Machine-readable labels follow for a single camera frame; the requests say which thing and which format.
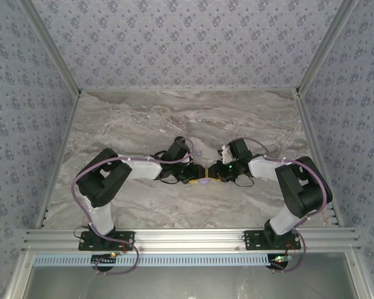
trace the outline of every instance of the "marble tabletop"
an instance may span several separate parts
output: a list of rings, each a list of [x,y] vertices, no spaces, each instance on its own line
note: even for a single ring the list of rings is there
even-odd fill
[[[194,160],[205,167],[219,159],[217,150],[222,145],[239,136],[263,142],[273,156],[309,154],[288,90],[83,93],[44,227],[87,224],[72,199],[70,183],[101,150],[147,156],[167,150],[176,136],[194,142]],[[263,153],[260,146],[250,141],[247,145],[253,153]],[[127,181],[112,201],[113,219],[117,228],[262,227],[284,202],[277,182],[254,181],[253,187],[218,181],[208,185]],[[249,181],[241,177],[238,183]],[[324,217],[317,215],[308,225],[323,226]]]

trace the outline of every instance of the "blue floral wallpaper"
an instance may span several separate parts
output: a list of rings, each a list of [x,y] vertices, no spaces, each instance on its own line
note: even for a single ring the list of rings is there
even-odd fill
[[[374,276],[374,0],[362,0],[305,100],[346,225]]]
[[[86,88],[294,87],[341,0],[33,0]]]
[[[34,227],[73,105],[16,0],[0,0],[0,298]]]

